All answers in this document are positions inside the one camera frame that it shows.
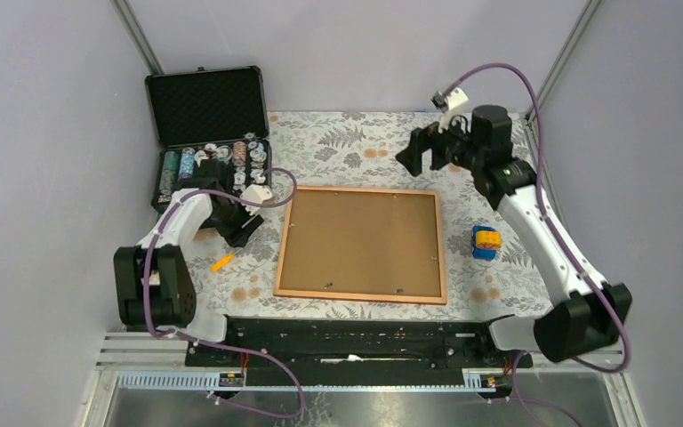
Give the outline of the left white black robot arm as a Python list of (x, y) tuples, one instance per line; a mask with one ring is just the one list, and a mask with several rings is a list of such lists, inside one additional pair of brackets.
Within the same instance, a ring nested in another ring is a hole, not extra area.
[(269, 172), (249, 173), (240, 183), (221, 170), (221, 162), (202, 164), (209, 172), (175, 183), (150, 232), (114, 253), (117, 308), (124, 326), (207, 342), (206, 354), (227, 366), (239, 357), (241, 344), (227, 333), (226, 315), (199, 305), (187, 257), (204, 226), (217, 229), (229, 246), (245, 246), (263, 223), (258, 212), (274, 194)]

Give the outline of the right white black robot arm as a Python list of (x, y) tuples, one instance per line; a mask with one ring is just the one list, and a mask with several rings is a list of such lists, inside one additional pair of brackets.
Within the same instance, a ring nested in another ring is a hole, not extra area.
[(412, 175), (422, 173), (422, 156), (431, 169), (457, 165), (470, 171), (474, 186), (513, 229), (546, 285), (552, 307), (540, 317), (509, 316), (492, 320), (489, 333), (474, 343), (476, 358), (495, 367), (510, 350), (539, 351), (552, 362), (572, 359), (614, 344), (623, 346), (625, 369), (631, 340), (624, 321), (632, 295), (624, 284), (610, 284), (590, 262), (545, 201), (535, 169), (515, 157), (508, 111), (485, 105), (470, 117), (457, 115), (418, 127), (395, 159)]

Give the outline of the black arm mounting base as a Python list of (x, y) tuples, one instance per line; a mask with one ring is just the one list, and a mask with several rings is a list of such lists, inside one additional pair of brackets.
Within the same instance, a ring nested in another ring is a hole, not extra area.
[(482, 322), (233, 317), (222, 349), (188, 344), (182, 370), (253, 388), (478, 389), (515, 356)]

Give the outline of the orange wooden photo frame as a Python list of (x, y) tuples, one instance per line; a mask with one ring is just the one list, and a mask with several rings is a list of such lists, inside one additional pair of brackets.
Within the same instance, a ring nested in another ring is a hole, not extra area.
[(273, 294), (444, 305), (444, 242), (436, 191), (300, 186), (285, 211)]

